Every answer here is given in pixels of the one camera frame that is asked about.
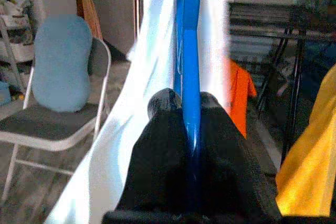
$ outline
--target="light blue pillow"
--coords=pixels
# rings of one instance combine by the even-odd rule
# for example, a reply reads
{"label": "light blue pillow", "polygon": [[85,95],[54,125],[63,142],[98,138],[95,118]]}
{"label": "light blue pillow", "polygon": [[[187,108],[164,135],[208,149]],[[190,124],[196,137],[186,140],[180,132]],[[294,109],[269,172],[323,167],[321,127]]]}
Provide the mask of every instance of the light blue pillow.
{"label": "light blue pillow", "polygon": [[81,17],[49,17],[39,27],[32,88],[40,105],[57,112],[83,108],[90,94],[91,45],[90,28]]}

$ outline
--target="white cloth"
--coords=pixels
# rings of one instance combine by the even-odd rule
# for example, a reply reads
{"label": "white cloth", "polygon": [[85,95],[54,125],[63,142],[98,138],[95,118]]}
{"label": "white cloth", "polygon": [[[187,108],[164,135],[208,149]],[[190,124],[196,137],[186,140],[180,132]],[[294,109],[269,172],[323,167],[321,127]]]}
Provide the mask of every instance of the white cloth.
{"label": "white cloth", "polygon": [[[97,140],[83,159],[46,223],[100,223],[114,210],[125,184],[133,146],[148,123],[152,95],[173,88],[176,0],[151,0],[126,82]],[[224,61],[229,35],[226,0],[201,0],[198,51],[201,90],[224,104]]]}

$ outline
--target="chair seat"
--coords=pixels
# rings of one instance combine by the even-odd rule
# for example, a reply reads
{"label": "chair seat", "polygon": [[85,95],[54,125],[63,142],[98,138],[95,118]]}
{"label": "chair seat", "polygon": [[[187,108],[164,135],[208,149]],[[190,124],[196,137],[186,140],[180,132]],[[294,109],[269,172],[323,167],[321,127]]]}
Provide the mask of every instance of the chair seat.
{"label": "chair seat", "polygon": [[71,137],[96,117],[97,104],[87,103],[75,113],[55,112],[39,104],[21,110],[0,121],[0,133],[14,133],[59,141]]}

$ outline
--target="orange cloth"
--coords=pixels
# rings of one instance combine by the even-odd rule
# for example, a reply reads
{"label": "orange cloth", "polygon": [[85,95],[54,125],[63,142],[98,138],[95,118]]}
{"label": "orange cloth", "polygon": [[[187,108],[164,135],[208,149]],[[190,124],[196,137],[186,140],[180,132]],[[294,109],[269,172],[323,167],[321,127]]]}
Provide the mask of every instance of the orange cloth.
{"label": "orange cloth", "polygon": [[85,21],[89,24],[92,35],[95,38],[103,39],[100,30],[99,18],[93,0],[76,0],[76,2],[78,16],[85,19]]}
{"label": "orange cloth", "polygon": [[229,104],[224,109],[246,138],[247,98],[256,97],[257,91],[250,74],[232,60],[229,60],[229,70],[230,88],[228,92],[230,99]]}

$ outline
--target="concrete floor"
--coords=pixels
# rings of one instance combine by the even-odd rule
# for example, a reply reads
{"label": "concrete floor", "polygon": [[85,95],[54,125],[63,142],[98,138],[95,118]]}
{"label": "concrete floor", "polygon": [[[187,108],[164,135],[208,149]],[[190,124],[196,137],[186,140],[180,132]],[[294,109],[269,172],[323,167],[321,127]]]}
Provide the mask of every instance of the concrete floor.
{"label": "concrete floor", "polygon": [[[111,106],[115,103],[127,76],[130,63],[117,61],[112,64],[111,77],[107,94]],[[92,96],[90,102],[98,103],[101,80],[92,78]],[[0,107],[0,119],[15,113],[22,107],[22,102],[12,102]],[[261,165],[261,170],[271,175],[272,186],[275,189],[272,175],[280,166],[281,144],[277,144],[269,134],[265,122],[256,117],[253,103],[248,106],[247,143],[254,150]],[[19,158],[52,165],[64,169],[76,169],[92,144],[92,134],[75,147],[57,153],[33,150],[20,147]],[[13,145],[0,142],[0,191],[2,193],[7,176]],[[55,205],[69,177],[49,171],[17,165],[9,193],[8,201],[1,209],[0,224],[9,223],[43,223]]]}

